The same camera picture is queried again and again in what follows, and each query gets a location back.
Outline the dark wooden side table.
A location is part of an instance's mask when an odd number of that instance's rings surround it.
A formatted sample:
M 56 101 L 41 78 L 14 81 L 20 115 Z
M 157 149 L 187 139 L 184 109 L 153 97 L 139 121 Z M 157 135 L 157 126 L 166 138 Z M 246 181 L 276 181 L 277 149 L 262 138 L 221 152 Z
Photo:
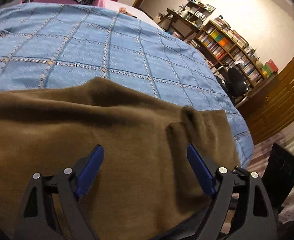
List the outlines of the dark wooden side table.
M 159 13 L 159 16 L 157 25 L 180 40 L 191 40 L 199 33 L 199 28 L 196 25 L 180 16 L 174 9 L 167 8 L 166 14 Z

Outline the black office chair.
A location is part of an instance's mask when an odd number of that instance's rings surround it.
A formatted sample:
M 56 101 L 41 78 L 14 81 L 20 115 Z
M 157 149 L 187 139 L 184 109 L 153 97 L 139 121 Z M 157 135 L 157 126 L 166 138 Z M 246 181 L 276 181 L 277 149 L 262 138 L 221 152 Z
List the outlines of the black office chair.
M 249 86 L 235 67 L 220 66 L 213 74 L 236 108 L 247 100 Z

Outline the brown fleece pants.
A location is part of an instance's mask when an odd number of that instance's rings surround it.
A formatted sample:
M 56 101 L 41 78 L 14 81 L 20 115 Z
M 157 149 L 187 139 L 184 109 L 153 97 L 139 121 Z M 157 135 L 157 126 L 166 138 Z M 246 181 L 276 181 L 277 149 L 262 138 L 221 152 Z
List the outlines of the brown fleece pants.
M 224 111 L 199 112 L 96 77 L 65 89 L 0 92 L 0 227 L 14 231 L 35 172 L 105 156 L 81 200 L 101 239 L 150 239 L 206 204 L 186 149 L 226 168 L 240 161 Z

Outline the blue patterned bedspread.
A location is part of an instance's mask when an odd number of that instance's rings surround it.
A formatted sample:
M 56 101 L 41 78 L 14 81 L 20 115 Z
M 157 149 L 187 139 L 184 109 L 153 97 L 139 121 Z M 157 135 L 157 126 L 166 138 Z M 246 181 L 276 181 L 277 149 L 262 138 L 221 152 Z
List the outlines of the blue patterned bedspread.
M 142 20 L 85 5 L 0 9 L 0 91 L 65 88 L 104 77 L 176 105 L 227 114 L 242 167 L 245 120 L 195 48 Z

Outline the wooden bookshelf with books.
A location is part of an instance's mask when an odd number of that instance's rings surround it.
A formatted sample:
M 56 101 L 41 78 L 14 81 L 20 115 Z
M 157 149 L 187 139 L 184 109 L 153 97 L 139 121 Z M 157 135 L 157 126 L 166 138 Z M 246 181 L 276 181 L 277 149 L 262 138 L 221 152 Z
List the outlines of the wooden bookshelf with books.
M 223 66 L 225 71 L 228 67 L 236 68 L 250 88 L 260 86 L 272 75 L 260 63 L 256 50 L 220 18 L 204 25 L 193 41 L 209 58 L 212 67 L 218 69 Z

